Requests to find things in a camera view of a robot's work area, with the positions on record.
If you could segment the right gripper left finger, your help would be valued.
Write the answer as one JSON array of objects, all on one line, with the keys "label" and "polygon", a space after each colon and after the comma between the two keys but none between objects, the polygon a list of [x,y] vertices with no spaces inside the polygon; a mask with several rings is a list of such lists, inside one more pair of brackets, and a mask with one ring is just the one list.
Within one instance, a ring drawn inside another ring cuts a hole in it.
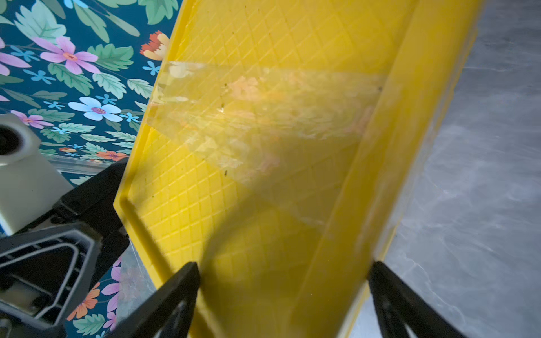
[{"label": "right gripper left finger", "polygon": [[186,263],[109,336],[186,338],[200,284],[198,265]]}]

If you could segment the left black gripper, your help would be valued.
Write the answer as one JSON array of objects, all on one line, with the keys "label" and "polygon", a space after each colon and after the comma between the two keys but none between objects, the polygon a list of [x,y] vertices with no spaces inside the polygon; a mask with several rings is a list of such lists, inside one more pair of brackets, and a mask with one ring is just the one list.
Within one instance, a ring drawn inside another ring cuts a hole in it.
[{"label": "left black gripper", "polygon": [[129,246],[114,210],[126,159],[1,239],[1,336],[64,337],[63,323]]}]

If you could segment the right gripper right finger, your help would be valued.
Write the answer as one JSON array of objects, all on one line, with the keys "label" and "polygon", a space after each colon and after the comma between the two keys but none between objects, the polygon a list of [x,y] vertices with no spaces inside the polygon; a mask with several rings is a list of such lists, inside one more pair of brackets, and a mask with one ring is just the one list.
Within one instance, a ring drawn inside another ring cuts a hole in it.
[{"label": "right gripper right finger", "polygon": [[369,288],[383,337],[464,337],[382,261],[370,269]]}]

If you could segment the yellow drawer cabinet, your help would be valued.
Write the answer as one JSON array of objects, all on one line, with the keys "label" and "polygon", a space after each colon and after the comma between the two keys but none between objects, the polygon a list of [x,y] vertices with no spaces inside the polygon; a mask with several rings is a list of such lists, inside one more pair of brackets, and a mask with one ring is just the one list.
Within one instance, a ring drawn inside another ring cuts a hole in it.
[{"label": "yellow drawer cabinet", "polygon": [[482,1],[184,1],[114,206],[191,337],[349,337]]}]

